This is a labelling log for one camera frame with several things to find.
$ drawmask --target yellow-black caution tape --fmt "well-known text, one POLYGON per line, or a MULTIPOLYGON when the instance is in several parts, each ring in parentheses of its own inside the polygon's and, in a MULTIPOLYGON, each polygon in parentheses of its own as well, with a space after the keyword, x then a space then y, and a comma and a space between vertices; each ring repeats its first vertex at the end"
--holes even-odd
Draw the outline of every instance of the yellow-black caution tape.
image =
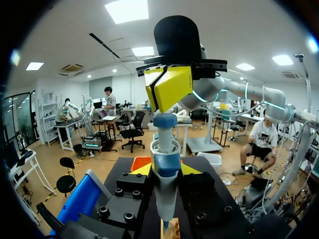
MULTIPOLYGON (((76 167, 80 162, 83 161, 85 157, 81 158, 79 161, 77 161, 75 164, 74 164, 74 167, 76 167)), ((65 175, 69 175, 69 173, 72 171, 72 169, 70 169, 65 175)), ((49 198, 53 195, 53 192, 51 192, 47 197, 46 199, 44 200, 43 204, 46 204, 46 202, 49 200, 49 198)))

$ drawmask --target man sitting on stool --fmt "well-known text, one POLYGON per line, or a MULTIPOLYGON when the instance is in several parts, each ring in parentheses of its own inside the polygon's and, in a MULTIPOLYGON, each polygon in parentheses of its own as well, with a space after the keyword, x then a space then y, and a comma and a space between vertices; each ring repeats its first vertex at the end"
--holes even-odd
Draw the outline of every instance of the man sitting on stool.
POLYGON ((273 166, 276 162, 276 147, 278 140, 278 133, 273 123, 265 115, 265 119, 261 120, 253 126, 253 130, 248 137, 248 144, 240 150, 241 168, 234 171, 233 175, 245 174, 245 163, 247 156, 254 155, 267 161, 264 166, 258 170, 254 176, 261 178, 262 172, 273 166))

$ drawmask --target person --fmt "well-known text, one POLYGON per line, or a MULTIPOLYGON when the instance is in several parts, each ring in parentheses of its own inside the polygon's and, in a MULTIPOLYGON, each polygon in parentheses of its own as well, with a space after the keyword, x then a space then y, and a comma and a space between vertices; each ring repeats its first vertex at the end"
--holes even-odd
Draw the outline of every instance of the person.
MULTIPOLYGON (((58 111, 56 113, 56 116, 55 116, 56 125, 59 125, 59 124, 64 123, 64 122, 69 122, 72 119, 74 119, 73 115, 69 112, 69 110, 68 110, 68 112, 66 114, 64 113, 64 109, 63 108, 64 108, 64 105, 65 105, 65 103, 67 101, 70 101, 70 99, 66 98, 65 101, 64 101, 64 104, 61 105, 61 107, 58 109, 58 111)), ((68 138, 67 133, 66 133, 66 128, 60 128, 60 135, 61 135, 62 142, 65 142, 67 140, 67 138, 68 138)))
POLYGON ((240 150, 241 167, 233 172, 233 175, 235 176, 246 173, 245 163, 247 156, 254 155, 266 162, 257 174, 254 174, 254 176, 258 178, 261 178, 262 173, 276 162, 278 132, 265 113, 266 110, 264 110, 264 120, 258 121, 253 126, 253 130, 248 137, 249 143, 244 145, 240 150))
POLYGON ((104 92, 106 94, 106 106, 102 106, 105 110, 108 116, 116 116, 116 99, 115 96, 112 93, 112 87, 108 86, 104 89, 104 92))

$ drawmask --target computer monitor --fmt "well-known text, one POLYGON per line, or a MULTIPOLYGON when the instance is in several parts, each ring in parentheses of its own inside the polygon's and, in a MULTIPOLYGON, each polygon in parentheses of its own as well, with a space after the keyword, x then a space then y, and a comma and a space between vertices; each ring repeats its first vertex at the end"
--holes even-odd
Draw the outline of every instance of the computer monitor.
POLYGON ((101 109, 102 108, 102 102, 97 102, 97 103, 93 103, 94 107, 96 109, 101 109))
POLYGON ((18 162, 19 157, 15 149, 14 141, 11 141, 4 150, 4 160, 9 169, 18 162))

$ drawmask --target yellow triangle piece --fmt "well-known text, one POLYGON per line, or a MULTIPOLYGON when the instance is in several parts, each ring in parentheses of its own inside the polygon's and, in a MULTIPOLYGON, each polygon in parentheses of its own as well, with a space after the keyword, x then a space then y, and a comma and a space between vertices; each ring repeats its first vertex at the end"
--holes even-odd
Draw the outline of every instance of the yellow triangle piece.
POLYGON ((142 175, 148 176, 149 173, 150 173, 151 165, 152 165, 151 163, 148 163, 147 165, 144 165, 143 167, 131 172, 130 174, 138 174, 138 173, 140 173, 142 175))
POLYGON ((182 171, 183 175, 187 175, 190 173, 193 173, 193 174, 200 174, 201 173, 201 172, 197 171, 196 169, 193 169, 193 168, 191 168, 183 163, 181 164, 181 171, 182 171))

